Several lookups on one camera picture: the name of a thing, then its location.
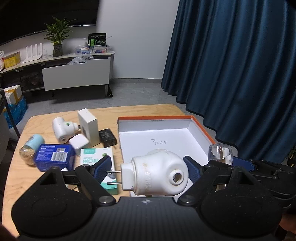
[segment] barcode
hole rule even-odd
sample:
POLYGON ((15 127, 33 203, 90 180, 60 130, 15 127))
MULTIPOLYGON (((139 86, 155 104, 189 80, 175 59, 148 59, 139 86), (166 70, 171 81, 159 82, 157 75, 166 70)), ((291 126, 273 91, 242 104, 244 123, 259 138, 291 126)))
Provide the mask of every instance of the barcode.
POLYGON ((57 148, 57 152, 65 152, 66 148, 65 147, 59 147, 57 148))
POLYGON ((65 161, 67 159, 67 152, 54 152, 51 161, 65 161))

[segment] wooden table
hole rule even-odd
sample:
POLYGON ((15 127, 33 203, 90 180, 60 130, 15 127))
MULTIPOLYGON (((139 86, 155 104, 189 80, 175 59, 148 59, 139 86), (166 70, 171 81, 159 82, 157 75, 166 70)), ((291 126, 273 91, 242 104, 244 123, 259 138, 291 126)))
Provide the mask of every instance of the wooden table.
MULTIPOLYGON (((110 128, 117 141, 119 141, 117 119, 120 116, 184 115, 178 107, 172 104, 110 107, 92 109, 90 112, 97 117, 99 130, 110 128)), ((2 224, 15 236, 18 236, 18 232, 11 219, 11 208, 15 201, 44 173, 36 167, 27 166, 19 155, 19 149, 33 134, 41 134, 46 143, 57 143, 52 130, 52 120, 59 116, 67 121, 79 122, 77 111, 33 116, 28 120, 17 144, 7 176, 2 211, 2 224)), ((120 170, 123 160, 119 145, 116 145, 116 148, 113 147, 113 157, 116 170, 120 170)), ((75 166, 78 165, 79 158, 76 158, 75 166)), ((116 200, 121 196, 129 196, 128 191, 122 191, 120 185, 118 187, 119 194, 114 196, 116 200)))

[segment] television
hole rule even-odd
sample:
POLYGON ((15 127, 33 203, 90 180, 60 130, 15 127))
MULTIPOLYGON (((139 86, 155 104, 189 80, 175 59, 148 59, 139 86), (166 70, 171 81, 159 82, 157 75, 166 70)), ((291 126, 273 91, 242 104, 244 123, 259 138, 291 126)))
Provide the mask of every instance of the television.
POLYGON ((0 0, 0 45, 44 31, 52 16, 71 26, 96 24, 99 0, 0 0))

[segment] green leaves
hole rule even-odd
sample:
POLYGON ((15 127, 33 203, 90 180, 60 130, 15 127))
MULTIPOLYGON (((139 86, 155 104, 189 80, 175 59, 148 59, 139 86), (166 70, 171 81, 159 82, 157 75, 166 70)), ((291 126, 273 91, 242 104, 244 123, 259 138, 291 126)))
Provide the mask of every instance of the green leaves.
POLYGON ((55 23, 52 25, 45 24, 47 26, 47 30, 45 30, 47 34, 45 36, 47 37, 44 39, 50 40, 54 45, 61 44, 69 36, 67 34, 71 31, 69 23, 76 19, 67 21, 66 18, 62 20, 54 16, 52 18, 55 20, 55 23))

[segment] black power adapter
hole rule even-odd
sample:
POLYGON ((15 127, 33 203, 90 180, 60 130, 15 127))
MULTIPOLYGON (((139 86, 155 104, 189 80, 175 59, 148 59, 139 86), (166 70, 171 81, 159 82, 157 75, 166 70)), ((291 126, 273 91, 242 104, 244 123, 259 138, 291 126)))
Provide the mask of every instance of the black power adapter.
POLYGON ((99 136, 104 147, 110 147, 117 144, 117 140, 110 129, 99 131, 99 136))

